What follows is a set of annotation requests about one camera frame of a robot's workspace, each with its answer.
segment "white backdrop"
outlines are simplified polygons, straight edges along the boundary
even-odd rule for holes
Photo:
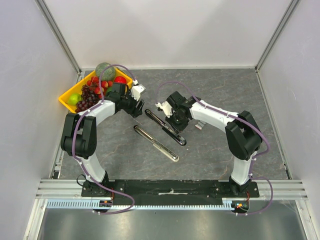
[[[290,0],[46,0],[82,68],[247,67]]]
[[[260,71],[290,172],[320,223],[320,2],[300,1]]]
[[[0,29],[0,239],[20,240],[61,138],[58,96],[77,75],[35,1],[2,4]]]

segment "yellow container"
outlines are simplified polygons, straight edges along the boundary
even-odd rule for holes
[[[88,80],[91,80],[91,77],[96,75],[96,71],[91,72],[88,76],[86,76],[84,79],[82,79],[81,81],[79,81],[76,85],[74,85],[73,87],[71,87],[68,91],[66,91],[64,94],[62,94],[59,97],[59,102],[62,103],[67,109],[69,109],[70,112],[72,113],[76,113],[76,106],[72,106],[67,104],[69,97],[71,96],[71,94],[77,93],[77,94],[82,94],[82,86],[85,85],[87,83]],[[127,76],[123,71],[119,70],[118,68],[115,67],[115,77],[118,76],[122,76],[126,79],[126,84],[128,84],[129,89],[131,89],[132,87],[132,78]]]

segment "robotic arm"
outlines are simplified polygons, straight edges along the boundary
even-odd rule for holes
[[[90,111],[80,124],[80,129],[76,135],[75,154],[81,159],[89,175],[93,179],[106,186],[108,183],[108,174],[101,167],[97,155],[95,153],[97,148],[97,126],[106,118],[116,114],[120,110],[124,110],[133,118],[142,114],[144,101],[141,100],[141,94],[145,91],[145,87],[138,82],[135,86],[126,92],[128,87],[126,84],[113,83],[112,91],[104,98],[100,107]],[[78,119],[84,112],[79,114],[68,113],[65,117],[61,148],[66,151],[69,156],[72,156],[73,136]]]
[[[226,133],[228,147],[234,155],[233,171],[229,180],[236,187],[235,191],[242,192],[250,183],[251,161],[257,154],[262,139],[249,126],[228,115],[238,116],[259,129],[257,123],[248,111],[229,112],[209,105],[200,98],[198,100],[205,106],[219,109],[226,113],[226,116],[202,106],[193,97],[186,99],[177,91],[171,94],[165,102],[158,103],[156,106],[164,111],[165,120],[178,133],[181,133],[192,119],[206,122]]]

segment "floor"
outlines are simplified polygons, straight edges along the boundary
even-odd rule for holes
[[[251,201],[260,209],[264,201]],[[46,209],[38,240],[306,240],[295,201],[236,217],[222,210],[133,210],[112,216],[90,209]]]
[[[163,120],[165,115],[157,112],[154,105],[155,90],[159,84],[172,80],[187,84],[197,97],[213,106],[238,113],[249,111],[271,145],[271,151],[256,161],[254,176],[287,179],[254,69],[157,69],[134,70],[133,73],[146,87],[142,96],[144,109],[150,109]],[[190,97],[183,87],[167,84],[161,89],[159,100],[163,102],[174,91]],[[180,146],[144,114],[132,118],[119,112],[98,126],[96,154],[110,179],[228,179],[234,157],[225,134],[208,124],[199,130],[195,127],[197,122],[191,121],[183,131],[181,136],[187,140],[187,145]],[[179,161],[172,162],[163,155],[134,131],[134,125],[141,126],[178,154]],[[75,179],[81,173],[76,161],[65,154],[60,178]]]

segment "watermelon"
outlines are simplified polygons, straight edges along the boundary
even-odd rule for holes
[[[95,75],[100,78],[102,71],[109,66],[110,63],[102,62],[95,68]],[[112,66],[104,71],[101,81],[114,81],[116,77],[116,69]]]

